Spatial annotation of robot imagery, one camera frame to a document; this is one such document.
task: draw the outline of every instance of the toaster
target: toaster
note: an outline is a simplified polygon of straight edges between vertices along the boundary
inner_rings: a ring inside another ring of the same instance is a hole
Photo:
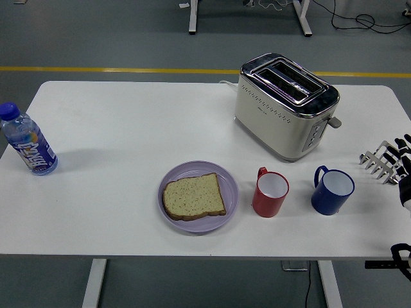
[[[268,53],[241,67],[235,117],[279,158],[293,162],[319,145],[340,94],[286,57]]]

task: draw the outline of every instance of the cable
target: cable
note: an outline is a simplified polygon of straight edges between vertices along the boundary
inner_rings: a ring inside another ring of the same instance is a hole
[[[275,1],[276,1],[276,3],[277,3],[279,6],[281,6],[281,7],[283,7],[283,8],[292,3],[292,1],[291,1],[291,2],[286,1],[285,4],[283,4],[283,3],[280,3],[278,0],[275,0]],[[258,5],[262,6],[263,8],[269,8],[270,5],[272,5],[272,6],[275,8],[276,11],[281,11],[281,10],[283,10],[282,8],[277,8],[274,3],[269,3],[267,6],[263,6],[260,2],[261,2],[261,1],[259,0],[259,1],[258,1]]]
[[[229,85],[230,88],[232,90],[234,90],[235,92],[237,92],[237,90],[238,90],[238,85],[236,85],[235,83],[229,82],[227,80],[220,80],[218,83],[225,83],[225,84]]]
[[[401,30],[401,29],[403,29],[403,28],[405,28],[406,26],[408,26],[408,25],[411,24],[411,22],[408,22],[408,23],[405,23],[405,24],[397,24],[397,25],[394,25],[394,26],[383,26],[383,25],[381,25],[381,24],[376,24],[376,21],[375,21],[374,17],[371,16],[371,15],[369,15],[369,14],[359,14],[359,15],[357,15],[355,18],[354,18],[354,17],[345,17],[345,16],[341,16],[341,15],[336,14],[336,13],[335,13],[336,6],[337,6],[336,0],[334,0],[334,9],[333,9],[333,11],[329,10],[329,9],[326,8],[324,5],[316,2],[316,0],[313,0],[313,1],[314,1],[314,3],[316,3],[317,5],[323,7],[324,9],[326,9],[327,12],[333,14],[333,16],[332,16],[332,18],[331,18],[331,24],[332,24],[333,27],[334,27],[335,29],[337,29],[337,30],[354,30],[354,29],[363,29],[363,30],[364,30],[364,29],[365,29],[365,30],[374,31],[374,32],[379,33],[379,34],[391,34],[391,33],[397,32],[397,31],[399,31],[399,30]],[[356,21],[358,24],[361,24],[362,26],[359,26],[359,27],[348,27],[348,28],[338,27],[338,26],[336,26],[335,23],[334,23],[334,17],[336,17],[336,16],[339,17],[339,18],[342,18],[342,19],[347,19],[347,20]],[[397,28],[397,27],[400,27],[400,28],[399,28],[399,29],[396,29],[396,30],[384,32],[384,31],[376,30],[375,27],[380,27],[380,28]]]
[[[310,287],[311,287],[311,261],[308,261],[308,289],[307,289],[307,294],[306,294],[306,305],[305,307],[307,308],[307,303],[308,303],[308,294],[310,293]]]

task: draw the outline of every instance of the toaster lever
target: toaster lever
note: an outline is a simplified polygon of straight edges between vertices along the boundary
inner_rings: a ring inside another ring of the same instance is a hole
[[[330,120],[328,120],[327,124],[330,125],[332,128],[338,128],[342,125],[341,121],[338,120],[336,117],[332,117]]]

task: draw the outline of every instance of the red mug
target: red mug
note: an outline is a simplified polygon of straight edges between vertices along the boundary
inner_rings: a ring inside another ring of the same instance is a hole
[[[262,167],[258,170],[252,207],[262,217],[273,217],[280,211],[289,190],[290,184],[283,175]]]

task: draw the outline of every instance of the gray floor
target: gray floor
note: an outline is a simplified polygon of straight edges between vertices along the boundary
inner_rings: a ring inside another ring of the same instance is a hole
[[[0,102],[15,101],[26,110],[48,80],[238,80],[236,74],[12,71],[4,67],[233,70],[255,56],[276,52],[315,72],[369,73],[368,77],[323,78],[334,84],[386,85],[411,116],[411,79],[372,75],[410,72],[411,26],[388,35],[336,30],[331,14],[311,3],[307,19],[313,36],[306,38],[292,5],[277,12],[258,5],[244,8],[241,0],[202,0],[198,33],[188,35],[189,8],[180,9],[183,2],[29,0],[21,5],[1,1]],[[333,9],[332,1],[318,2]],[[394,25],[411,22],[401,15],[404,9],[405,0],[338,0],[336,12],[350,17],[367,13],[377,24]],[[337,18],[335,24],[357,26]],[[5,147],[0,134],[0,153]],[[400,272],[364,269],[362,261],[333,264],[344,307],[410,307],[411,284]],[[80,307],[90,266],[91,260],[85,257],[3,256],[0,307]],[[311,269],[308,307],[326,307],[316,262]],[[107,265],[100,306],[304,307],[307,287],[307,272],[285,273],[280,262],[115,259]]]

